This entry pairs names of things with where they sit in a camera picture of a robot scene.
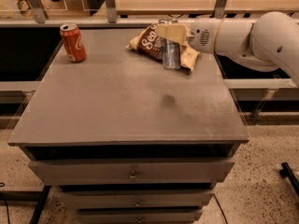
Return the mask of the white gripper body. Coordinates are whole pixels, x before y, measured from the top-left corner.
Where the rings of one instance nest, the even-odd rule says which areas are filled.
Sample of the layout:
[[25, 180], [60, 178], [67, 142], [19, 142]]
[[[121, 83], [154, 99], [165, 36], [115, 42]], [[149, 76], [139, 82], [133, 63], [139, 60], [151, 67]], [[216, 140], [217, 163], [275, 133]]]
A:
[[222, 20], [215, 18], [201, 18], [191, 24], [193, 38], [190, 46], [200, 52], [213, 54], [215, 42]]

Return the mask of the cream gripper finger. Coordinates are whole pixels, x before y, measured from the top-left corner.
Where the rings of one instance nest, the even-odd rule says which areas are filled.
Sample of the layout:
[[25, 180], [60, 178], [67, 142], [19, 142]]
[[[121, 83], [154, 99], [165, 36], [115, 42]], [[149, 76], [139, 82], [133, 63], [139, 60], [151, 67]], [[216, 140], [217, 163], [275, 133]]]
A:
[[193, 38], [191, 29], [182, 23], [159, 23], [156, 28], [157, 36], [175, 43], [183, 44]]

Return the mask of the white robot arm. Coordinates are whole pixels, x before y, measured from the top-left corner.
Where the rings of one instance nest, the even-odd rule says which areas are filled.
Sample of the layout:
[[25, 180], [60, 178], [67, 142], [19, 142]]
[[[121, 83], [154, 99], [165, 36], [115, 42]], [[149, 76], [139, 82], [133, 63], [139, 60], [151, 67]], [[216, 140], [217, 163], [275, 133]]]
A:
[[189, 24], [160, 23], [156, 33], [252, 70], [280, 68], [299, 85], [299, 24], [284, 13], [269, 12], [256, 20], [200, 18]]

